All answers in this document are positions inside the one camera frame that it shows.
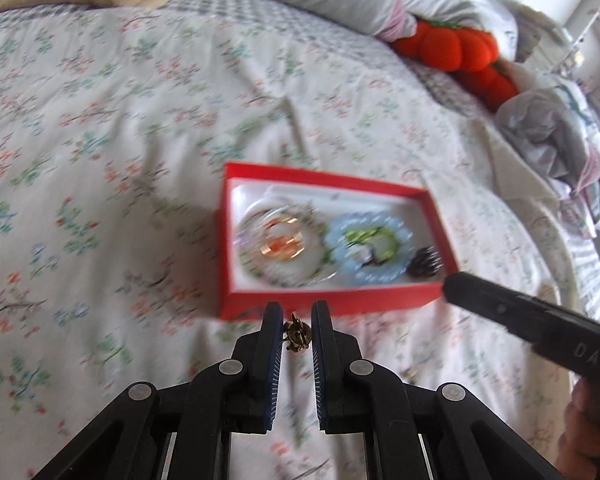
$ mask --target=human hand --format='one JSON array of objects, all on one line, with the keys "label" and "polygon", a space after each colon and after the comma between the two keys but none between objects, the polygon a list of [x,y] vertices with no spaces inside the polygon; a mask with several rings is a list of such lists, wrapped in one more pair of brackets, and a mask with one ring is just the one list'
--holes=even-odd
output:
[{"label": "human hand", "polygon": [[600,456],[600,430],[585,416],[591,399],[587,381],[581,379],[564,412],[564,433],[558,440],[556,469],[568,480],[594,480],[596,466],[591,458]]}]

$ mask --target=open box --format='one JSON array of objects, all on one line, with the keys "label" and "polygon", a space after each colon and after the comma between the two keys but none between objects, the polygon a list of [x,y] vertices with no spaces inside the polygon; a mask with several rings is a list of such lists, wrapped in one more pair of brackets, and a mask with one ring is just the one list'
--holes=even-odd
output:
[{"label": "open box", "polygon": [[[328,219],[346,212],[388,211],[413,232],[416,248],[435,246],[443,268],[433,278],[416,280],[405,274],[391,285],[352,287],[338,275],[312,286],[270,285],[251,276],[238,261],[235,231],[245,216],[288,202],[310,202]],[[269,301],[279,302],[285,315],[297,311],[301,316],[309,314],[317,300],[327,301],[334,316],[414,308],[440,297],[445,276],[458,272],[426,189],[318,171],[229,163],[218,223],[221,319],[260,319]]]}]

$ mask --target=dark brown beaded object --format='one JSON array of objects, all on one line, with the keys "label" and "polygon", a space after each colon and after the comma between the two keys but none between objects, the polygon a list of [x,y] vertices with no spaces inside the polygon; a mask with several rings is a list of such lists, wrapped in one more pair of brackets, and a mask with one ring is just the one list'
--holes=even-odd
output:
[{"label": "dark brown beaded object", "polygon": [[413,260],[407,267],[412,278],[430,278],[442,268],[442,258],[434,247],[423,247],[416,251]]}]

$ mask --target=bed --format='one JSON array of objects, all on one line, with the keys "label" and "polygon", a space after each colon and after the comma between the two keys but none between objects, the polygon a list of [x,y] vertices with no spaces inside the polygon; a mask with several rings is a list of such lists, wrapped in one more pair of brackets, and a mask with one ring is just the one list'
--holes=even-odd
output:
[{"label": "bed", "polygon": [[[228,160],[427,187],[463,270],[600,319],[593,244],[448,76],[273,0],[0,14],[0,479],[26,479],[129,383],[189,381],[257,323],[217,319]],[[442,300],[336,320],[403,380],[468,387],[549,460],[568,373]],[[312,360],[231,478],[366,478],[325,436]]]}]

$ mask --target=silver screw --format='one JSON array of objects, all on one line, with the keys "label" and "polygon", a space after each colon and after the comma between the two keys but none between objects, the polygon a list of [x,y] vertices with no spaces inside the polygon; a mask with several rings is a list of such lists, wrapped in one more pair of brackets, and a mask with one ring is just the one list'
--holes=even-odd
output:
[{"label": "silver screw", "polygon": [[235,375],[242,371],[242,363],[236,359],[227,359],[220,363],[220,372],[225,375]]},{"label": "silver screw", "polygon": [[133,400],[145,400],[151,395],[151,386],[144,383],[134,384],[129,388],[129,397]]},{"label": "silver screw", "polygon": [[447,384],[444,388],[442,388],[442,396],[448,400],[462,400],[466,395],[466,391],[460,384]]},{"label": "silver screw", "polygon": [[369,375],[374,371],[374,366],[369,361],[358,359],[349,365],[349,370],[356,375]]}]

